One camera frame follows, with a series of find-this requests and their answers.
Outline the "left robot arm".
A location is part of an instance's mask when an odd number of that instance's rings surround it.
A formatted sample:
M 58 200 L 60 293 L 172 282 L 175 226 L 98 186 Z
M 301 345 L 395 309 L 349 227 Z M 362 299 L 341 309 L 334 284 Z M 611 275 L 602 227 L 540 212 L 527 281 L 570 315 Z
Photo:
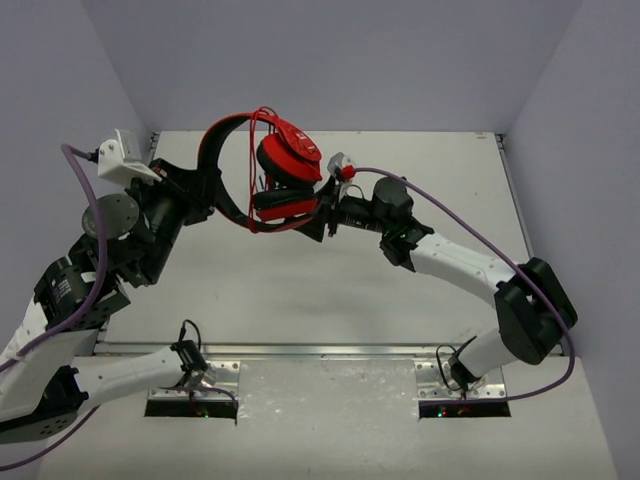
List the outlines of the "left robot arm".
M 132 178 L 124 193 L 92 199 L 84 232 L 45 270 L 25 317 L 1 354 L 1 441 L 44 440 L 81 414 L 155 389 L 200 387 L 211 368 L 184 336 L 111 365 L 76 363 L 85 341 L 129 303 L 123 286 L 158 282 L 178 234 L 213 212 L 218 172 L 164 160 L 153 179 Z

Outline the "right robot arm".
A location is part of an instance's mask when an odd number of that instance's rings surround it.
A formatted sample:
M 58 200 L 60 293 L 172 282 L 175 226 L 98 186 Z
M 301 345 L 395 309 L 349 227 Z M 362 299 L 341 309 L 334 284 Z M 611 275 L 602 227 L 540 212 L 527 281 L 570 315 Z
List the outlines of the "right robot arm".
M 466 393 L 487 373 L 514 361 L 540 364 L 577 323 L 578 315 L 551 266 L 533 257 L 517 264 L 492 247 L 484 254 L 461 246 L 413 215 L 418 187 L 385 175 L 371 197 L 341 195 L 329 181 L 318 193 L 319 210 L 299 232 L 322 241 L 341 226 L 376 232 L 379 247 L 396 267 L 456 286 L 492 307 L 495 329 L 454 349 L 442 374 Z

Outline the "red black headphones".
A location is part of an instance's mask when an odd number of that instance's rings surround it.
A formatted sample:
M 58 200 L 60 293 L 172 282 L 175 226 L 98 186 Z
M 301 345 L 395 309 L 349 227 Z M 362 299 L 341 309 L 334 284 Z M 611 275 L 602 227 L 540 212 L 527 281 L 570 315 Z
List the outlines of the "red black headphones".
M 249 200 L 241 211 L 228 193 L 218 166 L 228 136 L 249 124 Z M 314 187 L 322 180 L 322 154 L 314 141 L 270 107 L 229 115 L 200 141 L 197 167 L 213 175 L 214 207 L 227 220 L 257 233 L 293 230 L 310 222 L 319 205 Z

